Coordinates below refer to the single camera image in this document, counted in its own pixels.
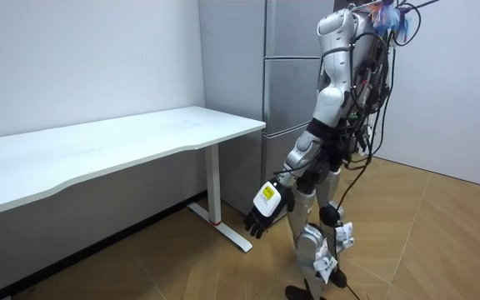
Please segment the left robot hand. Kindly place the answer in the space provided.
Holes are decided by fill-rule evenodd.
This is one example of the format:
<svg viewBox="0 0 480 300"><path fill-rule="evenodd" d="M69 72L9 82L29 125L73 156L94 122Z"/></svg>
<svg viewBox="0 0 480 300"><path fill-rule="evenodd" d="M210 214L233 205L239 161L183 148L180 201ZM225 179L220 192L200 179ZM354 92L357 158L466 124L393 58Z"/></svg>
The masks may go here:
<svg viewBox="0 0 480 300"><path fill-rule="evenodd" d="M260 239L283 210L290 213L294 209L293 189L272 178L262 185L252 203L243 223L252 237Z"/></svg>

